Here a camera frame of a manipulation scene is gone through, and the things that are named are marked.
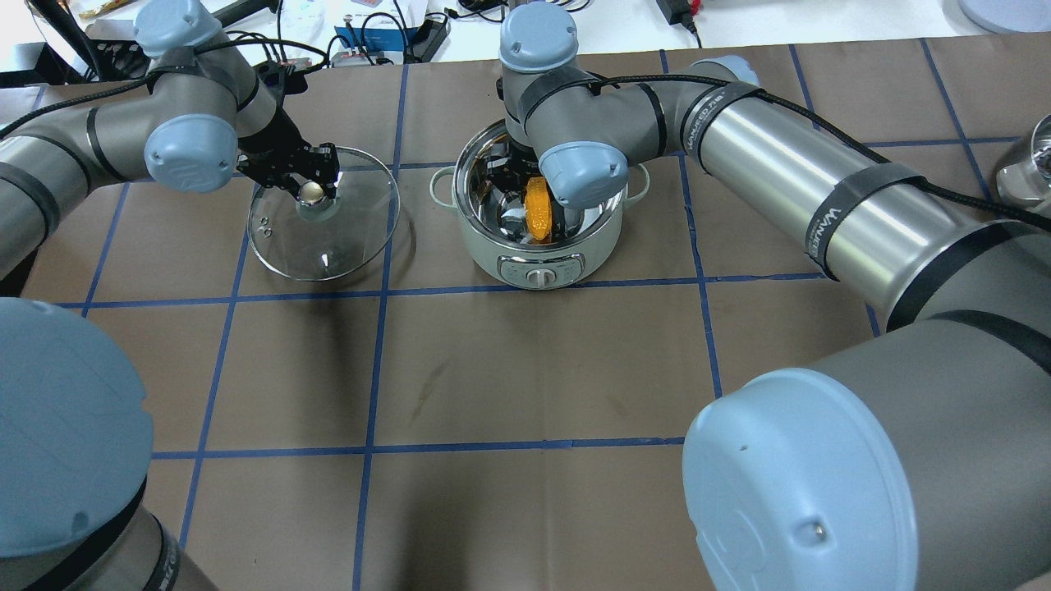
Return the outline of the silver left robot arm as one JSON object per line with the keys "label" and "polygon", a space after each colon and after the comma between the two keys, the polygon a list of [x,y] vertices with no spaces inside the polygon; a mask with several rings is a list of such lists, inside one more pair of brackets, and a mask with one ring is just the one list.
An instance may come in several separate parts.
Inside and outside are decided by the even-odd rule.
{"label": "silver left robot arm", "polygon": [[2,273],[96,190],[117,204],[73,308],[2,299],[4,590],[214,590],[144,506],[154,423],[131,361],[86,318],[131,184],[221,190],[236,174],[305,206],[337,197],[313,146],[200,1],[150,1],[133,22],[150,65],[119,89],[26,113],[2,131]]}

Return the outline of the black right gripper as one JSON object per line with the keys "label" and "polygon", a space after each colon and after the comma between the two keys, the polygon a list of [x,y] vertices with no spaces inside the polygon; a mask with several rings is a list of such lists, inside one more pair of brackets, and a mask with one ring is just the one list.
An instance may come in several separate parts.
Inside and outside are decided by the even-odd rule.
{"label": "black right gripper", "polygon": [[485,149],[485,204],[526,205],[526,187],[540,176],[536,152],[514,140],[498,140]]}

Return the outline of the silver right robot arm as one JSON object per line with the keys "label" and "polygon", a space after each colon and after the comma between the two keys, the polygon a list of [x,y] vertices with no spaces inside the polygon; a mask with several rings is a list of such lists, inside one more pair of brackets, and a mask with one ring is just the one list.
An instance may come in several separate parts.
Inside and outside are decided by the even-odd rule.
{"label": "silver right robot arm", "polygon": [[512,150],[571,210],[682,151],[882,337],[753,378],[691,423],[718,590],[1012,590],[1049,574],[1049,220],[943,190],[762,89],[743,57],[602,79],[563,7],[509,12]]}

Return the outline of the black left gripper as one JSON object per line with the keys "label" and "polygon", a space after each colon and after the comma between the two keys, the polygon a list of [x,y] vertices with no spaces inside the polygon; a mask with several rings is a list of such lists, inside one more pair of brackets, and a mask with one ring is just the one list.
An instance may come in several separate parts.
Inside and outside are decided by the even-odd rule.
{"label": "black left gripper", "polygon": [[240,137],[236,171],[266,188],[300,201],[301,193],[337,197],[338,148],[331,142],[312,145],[287,115],[274,115],[262,130]]}

